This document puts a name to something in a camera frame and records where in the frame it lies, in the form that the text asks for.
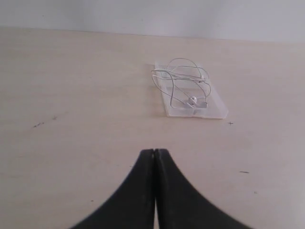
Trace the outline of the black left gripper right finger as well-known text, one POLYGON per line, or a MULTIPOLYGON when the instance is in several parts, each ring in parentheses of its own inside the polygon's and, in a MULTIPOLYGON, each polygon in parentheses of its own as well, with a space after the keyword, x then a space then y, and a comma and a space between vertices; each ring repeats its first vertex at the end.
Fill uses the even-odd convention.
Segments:
POLYGON ((161 229, 246 229, 202 196, 166 149, 154 152, 155 199, 161 229))

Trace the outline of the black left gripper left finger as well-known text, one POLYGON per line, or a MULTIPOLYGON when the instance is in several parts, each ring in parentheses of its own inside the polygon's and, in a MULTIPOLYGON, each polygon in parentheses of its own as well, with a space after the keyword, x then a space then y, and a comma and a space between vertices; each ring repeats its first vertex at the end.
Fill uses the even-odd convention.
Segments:
POLYGON ((119 188, 74 229, 152 229, 154 150, 142 150, 119 188))

